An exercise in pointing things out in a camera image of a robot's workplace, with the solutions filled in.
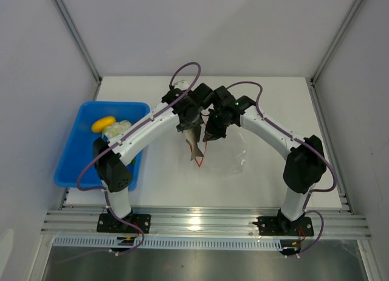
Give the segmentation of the grey toy fish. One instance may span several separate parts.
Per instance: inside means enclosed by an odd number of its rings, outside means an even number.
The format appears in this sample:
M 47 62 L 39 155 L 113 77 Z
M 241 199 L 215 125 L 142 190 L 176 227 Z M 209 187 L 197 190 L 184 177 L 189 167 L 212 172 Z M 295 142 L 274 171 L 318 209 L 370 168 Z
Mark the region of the grey toy fish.
M 200 136 L 201 136 L 201 126 L 198 125 L 193 128 L 184 130 L 183 134 L 185 135 L 185 140 L 187 144 L 191 148 L 190 160 L 193 161 L 198 157 L 202 158 L 204 154 L 198 147 L 198 143 L 200 141 Z

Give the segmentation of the clear orange-zipper zip bag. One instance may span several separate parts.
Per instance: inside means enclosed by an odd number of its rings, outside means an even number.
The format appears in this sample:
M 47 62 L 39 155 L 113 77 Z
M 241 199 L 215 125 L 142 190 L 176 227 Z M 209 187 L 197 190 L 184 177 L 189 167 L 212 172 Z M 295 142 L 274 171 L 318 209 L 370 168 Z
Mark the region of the clear orange-zipper zip bag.
M 246 163 L 246 139 L 235 127 L 227 132 L 226 138 L 198 142 L 203 157 L 195 157 L 195 164 L 214 175 L 236 175 L 242 173 Z

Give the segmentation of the white green toy cauliflower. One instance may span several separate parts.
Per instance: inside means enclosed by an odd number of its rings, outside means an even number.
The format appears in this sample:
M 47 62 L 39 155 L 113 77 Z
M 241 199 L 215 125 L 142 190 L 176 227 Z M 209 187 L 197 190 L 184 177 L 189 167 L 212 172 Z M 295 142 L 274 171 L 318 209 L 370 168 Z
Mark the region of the white green toy cauliflower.
M 115 122 L 112 125 L 106 127 L 102 131 L 102 137 L 105 137 L 107 139 L 112 139 L 113 137 L 116 137 L 129 128 L 131 128 L 132 124 L 128 120 L 123 120 L 120 122 Z

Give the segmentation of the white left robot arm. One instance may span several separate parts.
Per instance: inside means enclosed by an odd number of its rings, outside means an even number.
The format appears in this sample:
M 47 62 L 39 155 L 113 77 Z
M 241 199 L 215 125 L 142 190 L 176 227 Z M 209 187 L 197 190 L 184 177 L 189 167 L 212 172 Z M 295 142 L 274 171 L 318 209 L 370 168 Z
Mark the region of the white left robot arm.
M 97 158 L 94 166 L 113 214 L 110 224 L 116 231 L 126 232 L 132 225 L 128 186 L 133 174 L 128 170 L 129 163 L 164 132 L 200 126 L 200 112 L 210 105 L 211 93 L 212 89 L 204 83 L 193 91 L 172 86 L 161 102 L 128 130 L 107 142 L 94 141 L 93 152 Z

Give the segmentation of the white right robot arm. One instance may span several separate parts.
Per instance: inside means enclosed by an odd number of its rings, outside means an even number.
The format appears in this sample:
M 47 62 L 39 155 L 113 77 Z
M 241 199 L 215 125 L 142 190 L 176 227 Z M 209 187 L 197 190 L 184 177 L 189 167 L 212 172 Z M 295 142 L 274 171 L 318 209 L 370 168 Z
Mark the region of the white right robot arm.
M 246 95 L 237 99 L 224 86 L 212 91 L 202 103 L 204 108 L 209 106 L 212 109 L 205 128 L 205 142 L 225 137 L 227 128 L 236 125 L 257 135 L 285 160 L 283 180 L 287 193 L 277 213 L 277 226 L 282 233 L 292 234 L 305 216 L 311 189 L 326 171 L 321 140 L 315 135 L 295 137 L 266 116 L 258 100 Z

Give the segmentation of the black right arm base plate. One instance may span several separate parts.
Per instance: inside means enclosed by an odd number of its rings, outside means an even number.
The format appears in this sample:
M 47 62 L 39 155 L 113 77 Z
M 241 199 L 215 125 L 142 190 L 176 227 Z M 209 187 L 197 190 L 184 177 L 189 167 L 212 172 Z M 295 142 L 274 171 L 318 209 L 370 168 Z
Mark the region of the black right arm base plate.
M 312 220 L 304 215 L 295 221 L 281 217 L 260 216 L 252 224 L 258 228 L 261 236 L 314 236 Z

